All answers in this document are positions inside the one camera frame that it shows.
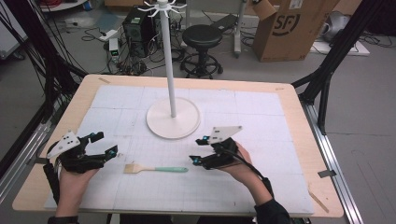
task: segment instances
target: paintbrush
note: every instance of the paintbrush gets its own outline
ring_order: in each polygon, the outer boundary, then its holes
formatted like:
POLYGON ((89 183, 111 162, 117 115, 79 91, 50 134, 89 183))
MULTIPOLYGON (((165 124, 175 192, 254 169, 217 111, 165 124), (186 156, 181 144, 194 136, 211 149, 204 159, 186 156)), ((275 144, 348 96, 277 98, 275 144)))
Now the paintbrush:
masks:
POLYGON ((189 171, 186 167, 145 167, 137 163, 126 164, 124 168, 125 174, 137 174, 140 171, 163 171, 186 173, 189 171))

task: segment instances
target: white paper sheet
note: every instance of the white paper sheet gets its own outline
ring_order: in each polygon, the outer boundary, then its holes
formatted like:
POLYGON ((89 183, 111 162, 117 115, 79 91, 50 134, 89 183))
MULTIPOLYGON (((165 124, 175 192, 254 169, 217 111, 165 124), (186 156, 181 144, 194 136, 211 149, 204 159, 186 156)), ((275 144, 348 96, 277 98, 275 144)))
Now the white paper sheet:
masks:
MULTIPOLYGON (((312 214, 290 131, 275 93, 176 89, 176 97, 194 102, 201 124, 190 136, 166 140, 146 123, 149 107, 168 97, 166 88, 102 86, 78 129, 78 136, 104 132, 105 138, 87 147, 101 154, 118 145, 119 156, 106 163, 92 179, 82 208, 161 212, 255 213, 248 190, 221 171, 192 165, 190 155, 207 156, 211 146, 195 139, 215 126, 243 126, 233 136, 250 153, 255 167, 270 178, 276 200, 291 215, 312 214), (182 166, 187 173, 140 172, 124 174, 127 163, 145 166, 182 166)), ((54 207, 49 196, 46 207, 54 207)))

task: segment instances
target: black stool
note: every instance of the black stool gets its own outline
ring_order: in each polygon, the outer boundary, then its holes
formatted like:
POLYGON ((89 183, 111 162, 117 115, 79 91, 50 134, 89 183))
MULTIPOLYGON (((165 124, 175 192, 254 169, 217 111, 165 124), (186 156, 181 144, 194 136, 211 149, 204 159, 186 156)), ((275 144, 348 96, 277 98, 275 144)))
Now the black stool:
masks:
POLYGON ((210 79, 213 79, 213 73, 218 71, 221 74, 223 72, 221 64, 207 54, 207 51, 217 46, 222 39, 219 28, 210 25, 193 25, 183 32, 182 38, 184 43, 198 51, 181 62, 180 69, 187 72, 186 77, 190 77, 190 75, 209 76, 210 79), (198 62, 192 60, 194 56, 198 56, 198 62))

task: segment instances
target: green brush handle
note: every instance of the green brush handle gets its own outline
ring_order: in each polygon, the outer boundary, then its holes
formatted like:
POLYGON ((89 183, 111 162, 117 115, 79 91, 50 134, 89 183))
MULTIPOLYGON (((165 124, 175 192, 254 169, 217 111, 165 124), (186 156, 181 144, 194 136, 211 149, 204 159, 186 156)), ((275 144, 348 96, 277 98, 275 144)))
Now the green brush handle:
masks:
POLYGON ((155 167, 155 171, 186 173, 189 169, 186 167, 155 167))

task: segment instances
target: white coat rack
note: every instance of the white coat rack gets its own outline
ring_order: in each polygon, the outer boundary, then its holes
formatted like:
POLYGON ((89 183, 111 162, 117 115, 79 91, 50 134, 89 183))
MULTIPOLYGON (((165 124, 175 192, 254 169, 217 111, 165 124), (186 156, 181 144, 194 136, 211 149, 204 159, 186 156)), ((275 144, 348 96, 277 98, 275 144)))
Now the white coat rack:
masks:
POLYGON ((155 10, 150 17, 154 17, 158 12, 160 12, 161 16, 169 103, 168 99, 164 99, 152 105, 147 113, 147 123, 152 132, 167 139, 186 137, 193 133, 200 124, 200 112, 195 104, 188 99, 179 97, 175 98, 171 40, 169 34, 169 16, 167 11, 172 10, 178 13, 174 8, 182 8, 186 6, 173 6, 175 2, 176 0, 172 3, 168 3, 168 0, 158 0, 156 5, 151 5, 145 2, 145 4, 150 8, 139 8, 139 10, 142 11, 155 10))

